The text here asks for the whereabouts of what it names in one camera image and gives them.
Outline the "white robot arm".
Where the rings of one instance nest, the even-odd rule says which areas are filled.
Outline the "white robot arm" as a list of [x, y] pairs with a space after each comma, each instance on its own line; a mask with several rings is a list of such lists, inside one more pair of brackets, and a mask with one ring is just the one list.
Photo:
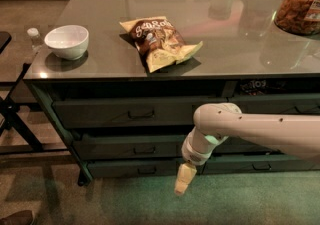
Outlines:
[[181, 196], [197, 168], [230, 137], [239, 137], [311, 162], [320, 161], [320, 117], [316, 115], [247, 114], [233, 103], [204, 104], [193, 115], [185, 138], [174, 192]]

